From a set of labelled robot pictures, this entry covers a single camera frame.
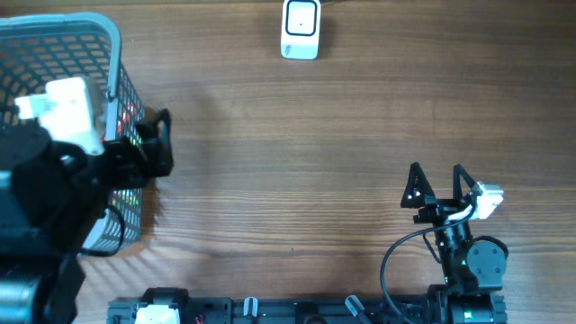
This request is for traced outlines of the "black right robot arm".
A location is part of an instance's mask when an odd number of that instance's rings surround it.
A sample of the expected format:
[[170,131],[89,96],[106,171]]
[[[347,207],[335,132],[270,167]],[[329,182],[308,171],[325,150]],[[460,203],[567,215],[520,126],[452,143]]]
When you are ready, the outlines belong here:
[[421,165],[413,163],[402,196],[402,208],[416,209],[415,223],[429,224],[435,236],[436,261],[445,282],[428,288],[427,301],[417,315],[421,323],[484,323],[508,321],[503,287],[508,247],[491,236],[475,237],[471,221],[487,219],[503,202],[497,184],[473,180],[460,165],[453,170],[453,196],[436,197]]

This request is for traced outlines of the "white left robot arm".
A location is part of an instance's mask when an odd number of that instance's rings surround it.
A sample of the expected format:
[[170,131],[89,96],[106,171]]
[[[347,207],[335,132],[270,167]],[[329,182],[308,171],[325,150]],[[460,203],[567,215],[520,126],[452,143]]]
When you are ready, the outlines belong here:
[[168,110],[135,126],[140,146],[106,141],[100,155],[54,140],[37,121],[1,135],[1,321],[71,323],[86,278],[78,260],[115,191],[145,187],[174,166]]

